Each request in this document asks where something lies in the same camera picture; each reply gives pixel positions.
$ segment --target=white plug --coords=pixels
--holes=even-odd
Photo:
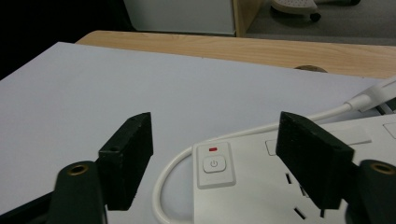
[[[391,77],[362,91],[352,99],[346,101],[353,110],[364,112],[387,101],[396,98],[396,77]]]

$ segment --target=brass insert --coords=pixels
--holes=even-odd
[[[384,174],[384,175],[395,175],[396,174],[395,169],[393,169],[392,167],[390,167],[384,163],[375,162],[375,163],[372,163],[370,166],[371,166],[371,168],[373,168],[373,170],[375,170],[381,174]]]
[[[88,171],[87,165],[75,165],[73,168],[67,171],[69,175],[82,175]]]

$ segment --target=white cable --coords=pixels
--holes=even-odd
[[[373,87],[367,89],[366,91],[361,92],[357,96],[352,99],[346,101],[343,105],[337,106],[336,108],[317,113],[311,116],[307,116],[308,119],[312,121],[318,121],[322,119],[328,119],[334,116],[338,116],[344,114],[348,111],[365,111],[367,109],[373,108],[377,105],[383,104],[391,98],[396,97],[396,77],[389,78],[379,84],[374,85]],[[251,135],[256,133],[267,133],[271,131],[277,130],[279,127],[279,123],[272,123],[269,125],[245,130],[238,133],[230,133],[225,134],[220,137],[216,137],[213,139],[209,139],[206,141],[214,141],[220,140],[230,137],[238,137],[244,135]],[[163,189],[163,183],[165,182],[168,175],[172,172],[172,170],[185,158],[189,157],[192,153],[192,147],[188,147],[179,153],[175,158],[171,160],[171,162],[166,165],[166,167],[161,172],[160,176],[157,179],[157,182],[154,186],[154,190],[152,193],[152,208],[154,211],[155,217],[162,224],[191,224],[192,221],[180,221],[180,220],[172,220],[170,219],[162,209],[161,206],[161,191]]]
[[[172,220],[169,218],[165,212],[163,211],[163,208],[161,206],[161,191],[163,190],[163,183],[166,180],[166,177],[169,176],[171,171],[184,159],[189,157],[192,152],[192,147],[188,147],[184,149],[182,152],[180,152],[176,157],[174,157],[163,169],[161,172],[160,176],[157,179],[157,182],[155,183],[154,190],[152,191],[152,210],[154,212],[155,217],[157,218],[158,221],[160,221],[162,224],[182,224],[182,223],[192,223],[192,221],[179,221],[179,220]]]
[[[343,104],[343,105],[340,105],[334,109],[308,116],[307,118],[311,119],[312,121],[318,121],[321,119],[328,119],[328,118],[346,113],[350,110],[351,110],[351,106],[349,104]],[[272,123],[269,125],[265,125],[265,126],[261,126],[261,127],[257,127],[257,128],[253,128],[253,129],[249,129],[249,130],[244,130],[244,131],[238,132],[238,133],[225,134],[223,136],[220,136],[220,137],[217,137],[214,139],[210,139],[210,141],[225,139],[225,138],[232,138],[232,137],[240,137],[240,136],[251,135],[251,134],[256,134],[256,133],[268,133],[268,132],[277,130],[278,127],[279,127],[278,122]]]

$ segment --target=screw hole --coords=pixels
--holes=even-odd
[[[87,165],[76,165],[71,168],[67,173],[69,175],[82,175],[87,172],[88,166]]]
[[[119,148],[119,147],[111,147],[109,150],[110,150],[110,151],[119,151],[120,148]]]
[[[371,164],[371,167],[373,168],[373,170],[375,170],[381,174],[384,174],[384,175],[396,174],[396,171],[392,167],[390,167],[384,163],[376,162],[376,163]]]

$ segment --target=white power strip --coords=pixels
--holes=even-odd
[[[353,161],[396,164],[396,115],[321,126],[353,147]],[[323,213],[276,155],[277,132],[193,146],[194,224],[345,223],[347,204]]]

